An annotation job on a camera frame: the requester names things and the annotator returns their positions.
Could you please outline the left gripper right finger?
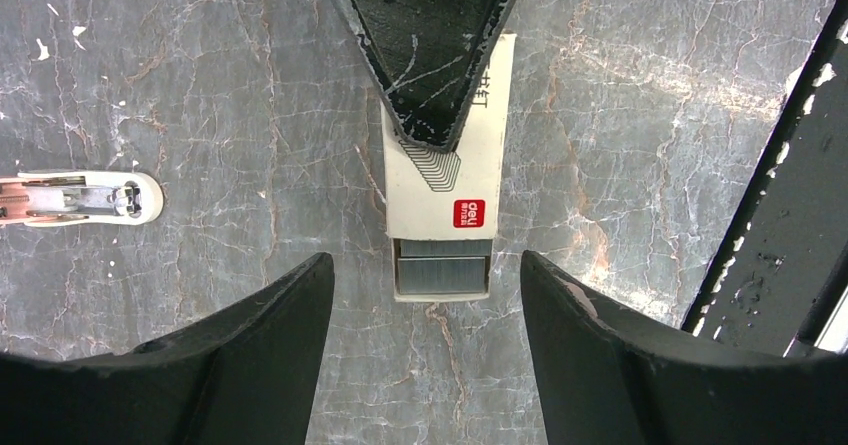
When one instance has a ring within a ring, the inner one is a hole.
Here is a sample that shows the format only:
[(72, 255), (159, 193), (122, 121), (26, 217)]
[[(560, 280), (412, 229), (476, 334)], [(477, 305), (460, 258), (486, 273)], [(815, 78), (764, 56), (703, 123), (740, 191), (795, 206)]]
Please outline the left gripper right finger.
[(667, 326), (537, 252), (520, 288), (551, 444), (843, 444), (847, 359), (783, 358)]

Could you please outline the pink white staple remover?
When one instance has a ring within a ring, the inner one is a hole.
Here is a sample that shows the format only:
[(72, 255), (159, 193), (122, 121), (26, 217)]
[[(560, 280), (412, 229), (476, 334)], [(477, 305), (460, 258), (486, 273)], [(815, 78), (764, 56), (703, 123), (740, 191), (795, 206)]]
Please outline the pink white staple remover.
[(1, 179), (3, 226), (138, 226), (157, 219), (163, 207), (159, 183), (141, 172), (48, 170)]

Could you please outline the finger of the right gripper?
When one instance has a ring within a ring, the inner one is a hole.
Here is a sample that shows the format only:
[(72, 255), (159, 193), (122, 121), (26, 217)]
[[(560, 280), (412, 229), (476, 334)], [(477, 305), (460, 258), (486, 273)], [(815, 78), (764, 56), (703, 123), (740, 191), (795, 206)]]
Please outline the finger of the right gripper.
[(331, 0), (400, 138), (447, 153), (517, 0)]

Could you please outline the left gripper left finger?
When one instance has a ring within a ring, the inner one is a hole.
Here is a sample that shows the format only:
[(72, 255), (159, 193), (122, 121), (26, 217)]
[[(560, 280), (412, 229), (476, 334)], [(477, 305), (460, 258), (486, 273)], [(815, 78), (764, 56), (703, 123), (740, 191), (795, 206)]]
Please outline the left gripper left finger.
[(5, 444), (302, 444), (335, 274), (318, 253), (122, 355), (1, 357)]

